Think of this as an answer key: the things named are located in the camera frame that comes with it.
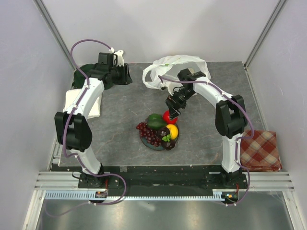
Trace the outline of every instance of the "mangosteen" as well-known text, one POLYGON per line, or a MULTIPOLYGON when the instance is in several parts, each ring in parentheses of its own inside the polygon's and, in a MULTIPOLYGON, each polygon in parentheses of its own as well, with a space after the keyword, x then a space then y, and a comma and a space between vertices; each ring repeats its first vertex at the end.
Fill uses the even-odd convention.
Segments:
POLYGON ((163 128, 161 128, 161 129, 159 129, 159 130, 157 131, 156 136, 157 136, 158 138, 162 139, 163 137, 165 137, 165 136, 167 136, 167 135, 169 135, 169 134, 171 134, 170 131, 169 131, 169 129, 166 128, 166 127, 163 127, 163 128))
POLYGON ((171 150, 172 148, 175 147, 176 141, 175 140, 170 140, 170 141, 162 141, 161 145, 164 149, 166 150, 171 150))

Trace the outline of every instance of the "white plastic bag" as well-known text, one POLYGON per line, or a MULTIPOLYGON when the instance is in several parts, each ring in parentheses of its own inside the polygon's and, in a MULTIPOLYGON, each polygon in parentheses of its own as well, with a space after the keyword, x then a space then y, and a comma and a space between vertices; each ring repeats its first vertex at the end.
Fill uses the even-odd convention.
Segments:
POLYGON ((162 87, 167 87, 169 93, 173 94, 173 89, 182 86, 182 84, 169 81, 164 81, 162 83, 158 76, 160 75, 178 81, 177 74, 183 69, 193 69, 194 72, 201 71, 206 74, 209 79, 211 78, 206 61, 199 57, 189 55, 175 55, 163 57, 154 61, 152 65, 144 69, 142 76, 143 83, 150 89, 160 90, 162 87), (145 77, 149 71, 151 71, 150 78, 152 81, 145 81, 145 77))

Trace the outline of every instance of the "orange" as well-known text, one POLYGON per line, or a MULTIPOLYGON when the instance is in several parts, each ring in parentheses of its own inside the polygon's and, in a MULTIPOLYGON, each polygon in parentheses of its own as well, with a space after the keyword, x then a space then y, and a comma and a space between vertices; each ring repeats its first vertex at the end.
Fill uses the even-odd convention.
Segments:
POLYGON ((167 125, 166 128, 169 129, 169 132, 171 133, 171 139, 174 140, 178 137, 179 130, 175 125, 167 125))

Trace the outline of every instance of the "gray wall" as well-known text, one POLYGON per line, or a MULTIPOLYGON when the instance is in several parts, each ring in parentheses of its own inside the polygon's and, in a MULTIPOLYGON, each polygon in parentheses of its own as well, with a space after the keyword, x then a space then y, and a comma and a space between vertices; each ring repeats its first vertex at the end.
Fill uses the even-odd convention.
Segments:
POLYGON ((0 7, 0 229, 21 229, 72 69, 31 0, 0 7))
POLYGON ((307 215, 307 2, 285 5, 249 72, 269 130, 277 132, 284 169, 290 172, 307 215))
MULTIPOLYGON (((278 0, 43 0, 67 47, 92 38, 126 51, 126 62, 175 54, 245 61, 278 0)), ((76 48, 79 65, 101 45, 76 48)))

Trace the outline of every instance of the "plaid cloth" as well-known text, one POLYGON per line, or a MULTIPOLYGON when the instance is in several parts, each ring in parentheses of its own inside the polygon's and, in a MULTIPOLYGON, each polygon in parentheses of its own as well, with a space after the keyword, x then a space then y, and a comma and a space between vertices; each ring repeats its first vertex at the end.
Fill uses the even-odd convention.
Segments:
MULTIPOLYGON (((243 136, 250 136, 251 130, 243 136)), ((277 149, 276 133, 255 131, 253 139, 241 140, 240 160, 243 166, 251 171, 279 171, 282 164, 277 149)))

